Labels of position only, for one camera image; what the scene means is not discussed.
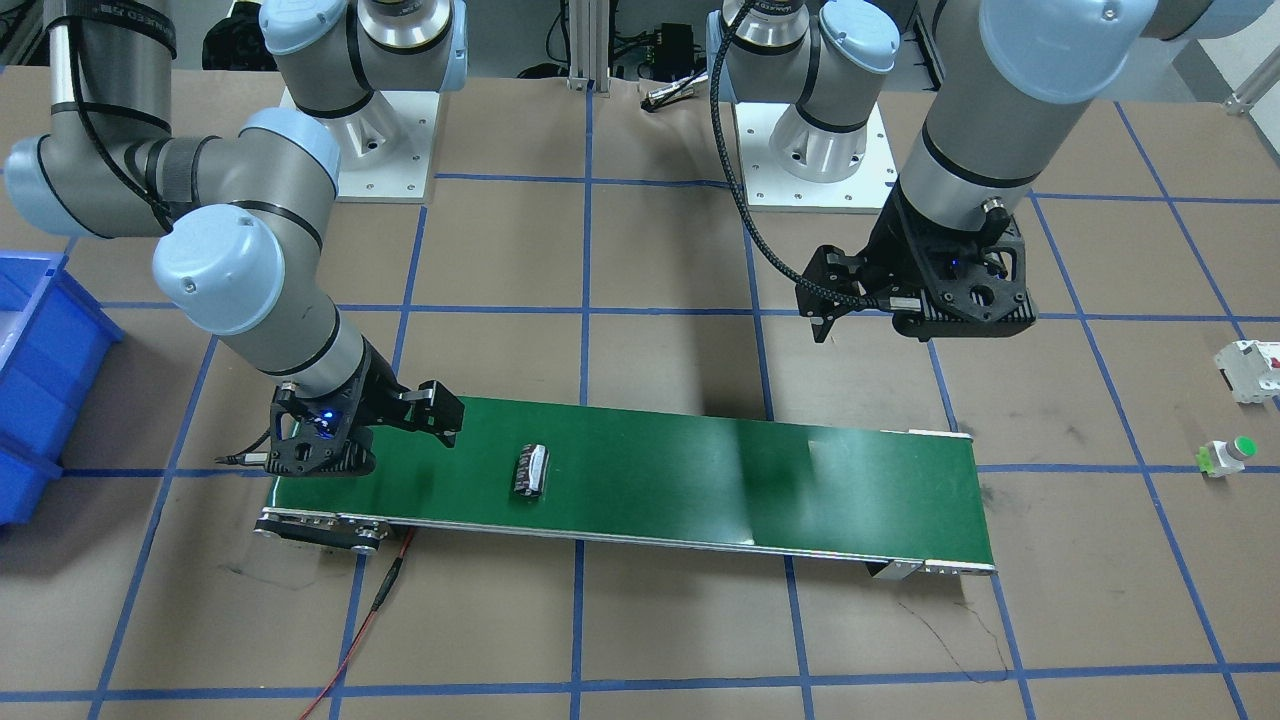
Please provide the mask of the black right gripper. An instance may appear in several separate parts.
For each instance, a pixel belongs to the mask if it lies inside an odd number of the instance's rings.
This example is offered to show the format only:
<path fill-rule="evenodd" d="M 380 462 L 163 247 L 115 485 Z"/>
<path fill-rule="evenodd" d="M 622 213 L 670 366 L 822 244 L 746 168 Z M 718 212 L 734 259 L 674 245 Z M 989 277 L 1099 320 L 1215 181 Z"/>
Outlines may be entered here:
<path fill-rule="evenodd" d="M 388 361 L 367 342 L 356 373 L 337 389 L 303 398 L 276 389 L 265 471 L 278 477 L 364 477 L 376 466 L 372 427 L 426 432 L 453 448 L 465 404 L 436 380 L 401 386 Z"/>

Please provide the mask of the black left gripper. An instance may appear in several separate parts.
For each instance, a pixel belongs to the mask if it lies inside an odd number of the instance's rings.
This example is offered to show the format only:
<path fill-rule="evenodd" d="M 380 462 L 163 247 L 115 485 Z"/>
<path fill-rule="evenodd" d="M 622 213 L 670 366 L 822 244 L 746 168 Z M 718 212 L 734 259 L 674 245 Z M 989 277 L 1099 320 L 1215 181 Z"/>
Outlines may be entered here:
<path fill-rule="evenodd" d="M 815 343 L 849 313 L 876 309 L 892 316 L 902 336 L 1010 337 L 1029 329 L 1038 310 L 1025 284 L 1025 243 L 1001 197 L 978 206 L 979 227 L 957 231 L 925 218 L 891 190 L 868 245 L 847 255 L 819 246 L 803 277 L 852 304 L 796 287 L 797 311 L 809 318 Z"/>

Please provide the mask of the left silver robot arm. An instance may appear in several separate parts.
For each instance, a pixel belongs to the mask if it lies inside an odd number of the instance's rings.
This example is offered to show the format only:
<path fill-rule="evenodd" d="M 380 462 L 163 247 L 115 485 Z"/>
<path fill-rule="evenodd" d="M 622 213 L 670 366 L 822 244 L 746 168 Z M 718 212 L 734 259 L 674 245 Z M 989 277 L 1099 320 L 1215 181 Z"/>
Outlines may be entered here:
<path fill-rule="evenodd" d="M 1010 337 L 1037 319 L 1018 204 L 1138 38 L 1221 38 L 1266 1 L 942 1 L 932 20 L 943 76 L 867 246 L 820 246 L 804 272 L 769 249 L 741 190 L 753 242 L 795 286 L 815 342 L 850 313 L 890 313 L 919 341 Z M 850 177 L 901 36 L 868 1 L 726 1 L 714 14 L 710 101 L 782 102 L 772 152 L 810 182 Z"/>

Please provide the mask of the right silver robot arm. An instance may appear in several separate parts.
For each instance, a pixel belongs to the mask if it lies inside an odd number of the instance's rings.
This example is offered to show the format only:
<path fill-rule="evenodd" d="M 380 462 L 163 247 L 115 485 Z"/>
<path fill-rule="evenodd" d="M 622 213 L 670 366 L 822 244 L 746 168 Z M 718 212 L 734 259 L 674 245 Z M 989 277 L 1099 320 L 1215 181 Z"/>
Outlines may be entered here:
<path fill-rule="evenodd" d="M 384 88 L 454 88 L 461 1 L 266 1 L 259 27 L 293 108 L 230 138 L 172 132 L 175 27 L 165 1 L 46 1 L 51 129 L 4 165 L 15 210 L 50 234 L 156 240 L 157 287 L 273 379 L 268 429 L 225 465 L 278 477 L 372 471 L 372 428 L 453 447 L 465 405 L 410 388 L 320 288 L 343 147 L 332 128 L 374 118 Z"/>

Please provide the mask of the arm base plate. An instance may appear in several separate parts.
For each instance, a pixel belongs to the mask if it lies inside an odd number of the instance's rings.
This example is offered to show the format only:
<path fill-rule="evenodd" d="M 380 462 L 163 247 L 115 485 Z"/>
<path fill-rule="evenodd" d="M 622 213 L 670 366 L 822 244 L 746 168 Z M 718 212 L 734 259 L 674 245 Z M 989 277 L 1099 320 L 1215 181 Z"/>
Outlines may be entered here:
<path fill-rule="evenodd" d="M 300 105 L 287 88 L 282 97 L 283 108 L 306 111 L 338 142 L 339 202 L 426 202 L 440 102 L 434 91 L 360 90 Z"/>
<path fill-rule="evenodd" d="M 804 124 L 786 104 L 733 106 L 748 205 L 753 211 L 876 215 L 897 179 L 881 105 L 852 133 Z"/>

